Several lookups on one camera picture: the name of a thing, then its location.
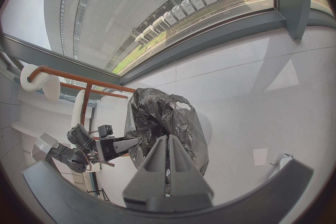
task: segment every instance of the sky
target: sky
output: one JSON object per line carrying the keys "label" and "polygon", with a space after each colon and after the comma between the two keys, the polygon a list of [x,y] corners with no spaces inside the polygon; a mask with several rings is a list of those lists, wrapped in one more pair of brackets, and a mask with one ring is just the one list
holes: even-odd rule
{"label": "sky", "polygon": [[4,33],[50,50],[44,0],[9,0],[1,16]]}

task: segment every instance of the white floor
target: white floor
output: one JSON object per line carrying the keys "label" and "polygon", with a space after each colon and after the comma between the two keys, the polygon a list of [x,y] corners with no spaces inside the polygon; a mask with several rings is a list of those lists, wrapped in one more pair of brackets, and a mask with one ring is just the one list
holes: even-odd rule
{"label": "white floor", "polygon": [[[271,174],[282,153],[314,169],[300,201],[282,223],[291,223],[325,183],[336,160],[336,30],[307,27],[301,41],[285,29],[241,38],[176,61],[127,86],[153,87],[186,97],[210,139],[205,180],[213,204],[237,198]],[[103,97],[95,127],[112,124],[123,136],[128,100]],[[265,165],[253,150],[267,148]],[[136,168],[129,157],[97,173],[112,202],[124,206],[122,190]]]}

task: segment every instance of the black camera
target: black camera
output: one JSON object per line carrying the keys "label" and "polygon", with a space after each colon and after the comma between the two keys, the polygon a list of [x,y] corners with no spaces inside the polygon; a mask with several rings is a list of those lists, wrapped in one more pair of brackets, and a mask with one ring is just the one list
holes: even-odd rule
{"label": "black camera", "polygon": [[113,134],[112,125],[102,125],[98,127],[98,134],[100,138]]}

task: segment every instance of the white cushion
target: white cushion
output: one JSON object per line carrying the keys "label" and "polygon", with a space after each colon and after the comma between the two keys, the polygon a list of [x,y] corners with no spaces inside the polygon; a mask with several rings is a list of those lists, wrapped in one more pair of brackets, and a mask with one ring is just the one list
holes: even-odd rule
{"label": "white cushion", "polygon": [[76,96],[75,104],[73,105],[73,110],[72,110],[70,128],[75,127],[78,123],[81,122],[84,95],[85,95],[85,90],[81,90]]}
{"label": "white cushion", "polygon": [[61,92],[61,84],[58,76],[40,72],[32,80],[32,82],[27,81],[28,76],[36,68],[37,66],[33,64],[28,64],[25,67],[23,67],[20,76],[21,87],[28,92],[33,92],[42,88],[45,96],[49,100],[52,101],[57,100],[60,97]]}

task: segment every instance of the black plastic bag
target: black plastic bag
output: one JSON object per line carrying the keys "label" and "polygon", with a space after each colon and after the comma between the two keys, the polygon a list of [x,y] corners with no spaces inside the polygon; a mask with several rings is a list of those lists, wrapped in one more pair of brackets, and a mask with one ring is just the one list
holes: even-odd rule
{"label": "black plastic bag", "polygon": [[[176,107],[176,102],[187,104],[190,110]],[[138,88],[128,102],[125,125],[125,139],[142,139],[140,144],[128,150],[134,166],[138,169],[156,140],[169,134],[180,140],[204,175],[209,162],[208,146],[195,108],[182,96]]]}

